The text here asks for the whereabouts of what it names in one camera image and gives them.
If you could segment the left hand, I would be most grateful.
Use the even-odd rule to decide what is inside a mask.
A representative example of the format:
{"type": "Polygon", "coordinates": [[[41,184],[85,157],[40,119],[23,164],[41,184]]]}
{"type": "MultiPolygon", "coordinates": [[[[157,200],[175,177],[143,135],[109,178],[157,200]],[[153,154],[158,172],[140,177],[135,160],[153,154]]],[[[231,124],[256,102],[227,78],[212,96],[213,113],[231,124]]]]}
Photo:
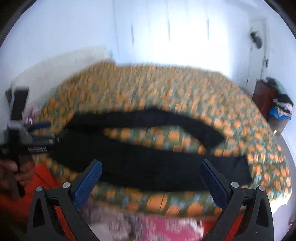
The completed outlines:
{"type": "Polygon", "coordinates": [[[18,170],[17,164],[12,160],[1,160],[1,190],[9,190],[9,181],[5,176],[7,171],[14,174],[16,181],[25,187],[30,184],[34,176],[35,161],[33,158],[29,158],[27,162],[21,165],[18,170]]]}

